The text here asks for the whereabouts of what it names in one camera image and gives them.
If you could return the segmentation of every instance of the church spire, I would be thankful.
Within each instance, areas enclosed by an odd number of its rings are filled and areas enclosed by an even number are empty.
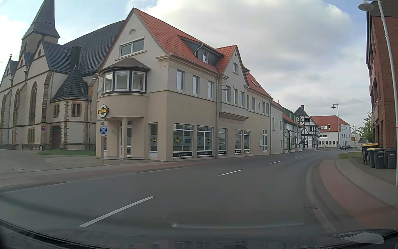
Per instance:
[[[27,38],[32,33],[53,37],[56,39],[60,38],[58,32],[55,29],[54,0],[44,0],[41,8],[39,8],[39,11],[35,16],[35,19],[33,19],[30,28],[27,30],[22,40]]]

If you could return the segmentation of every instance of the red brick building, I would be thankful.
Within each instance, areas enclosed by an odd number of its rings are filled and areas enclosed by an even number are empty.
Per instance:
[[[367,65],[372,103],[373,139],[382,148],[396,147],[394,92],[390,60],[377,3],[367,13]],[[395,65],[398,92],[398,0],[382,1]]]

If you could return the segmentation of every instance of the road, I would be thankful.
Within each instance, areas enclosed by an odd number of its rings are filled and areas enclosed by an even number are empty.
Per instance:
[[[0,194],[0,219],[53,234],[321,235],[306,194],[308,169],[337,151],[219,163],[55,184]],[[72,233],[59,236],[74,239]]]

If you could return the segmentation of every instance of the tree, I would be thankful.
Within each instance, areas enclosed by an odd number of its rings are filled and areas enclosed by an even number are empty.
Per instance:
[[[372,142],[372,122],[371,122],[371,112],[368,112],[367,117],[363,120],[363,127],[358,128],[363,139],[368,143]]]

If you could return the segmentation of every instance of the grass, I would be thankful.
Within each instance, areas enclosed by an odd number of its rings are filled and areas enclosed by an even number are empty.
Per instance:
[[[95,156],[96,151],[89,150],[61,150],[61,149],[53,149],[40,151],[38,154],[41,155],[52,155],[52,156]]]
[[[344,152],[340,153],[339,159],[351,159],[351,158],[362,158],[362,152],[357,151],[357,152]]]

